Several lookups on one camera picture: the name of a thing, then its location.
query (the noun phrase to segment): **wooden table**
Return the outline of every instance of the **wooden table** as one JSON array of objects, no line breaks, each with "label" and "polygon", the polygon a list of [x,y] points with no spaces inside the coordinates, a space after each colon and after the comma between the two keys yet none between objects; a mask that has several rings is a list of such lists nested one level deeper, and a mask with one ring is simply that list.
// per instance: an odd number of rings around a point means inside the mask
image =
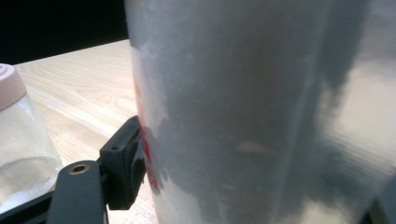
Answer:
[{"label": "wooden table", "polygon": [[[102,145],[136,115],[127,40],[15,67],[64,165],[96,160]],[[146,179],[129,211],[109,212],[110,223],[157,223],[150,191]]]}]

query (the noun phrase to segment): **white lid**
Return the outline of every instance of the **white lid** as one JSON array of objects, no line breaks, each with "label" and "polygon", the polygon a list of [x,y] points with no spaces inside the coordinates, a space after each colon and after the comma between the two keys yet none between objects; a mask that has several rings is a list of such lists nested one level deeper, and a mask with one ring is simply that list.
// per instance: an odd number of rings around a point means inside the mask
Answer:
[{"label": "white lid", "polygon": [[26,87],[14,66],[0,63],[0,111],[19,101]]}]

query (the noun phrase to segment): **screw hole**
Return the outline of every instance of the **screw hole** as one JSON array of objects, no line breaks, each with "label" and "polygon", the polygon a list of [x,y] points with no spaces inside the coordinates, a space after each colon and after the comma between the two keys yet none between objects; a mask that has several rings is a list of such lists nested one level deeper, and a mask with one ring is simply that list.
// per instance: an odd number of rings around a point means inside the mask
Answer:
[{"label": "screw hole", "polygon": [[70,169],[69,174],[70,175],[79,175],[84,172],[86,172],[88,169],[90,169],[90,165],[88,164],[79,164],[73,168]]},{"label": "screw hole", "polygon": [[78,166],[78,167],[75,167],[75,168],[73,169],[73,172],[76,173],[76,172],[83,171],[83,170],[85,170],[85,167],[86,167],[86,166],[84,166],[84,165],[80,165],[80,166]]}]

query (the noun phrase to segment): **translucent plastic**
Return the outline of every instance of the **translucent plastic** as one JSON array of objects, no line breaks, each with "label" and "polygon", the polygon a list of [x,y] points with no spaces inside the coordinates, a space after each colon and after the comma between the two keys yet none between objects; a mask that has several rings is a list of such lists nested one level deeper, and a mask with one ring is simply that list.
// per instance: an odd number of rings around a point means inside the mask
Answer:
[{"label": "translucent plastic", "polygon": [[162,224],[358,223],[396,162],[391,1],[126,1]]},{"label": "translucent plastic", "polygon": [[0,111],[0,213],[49,191],[62,161],[29,96]]}]

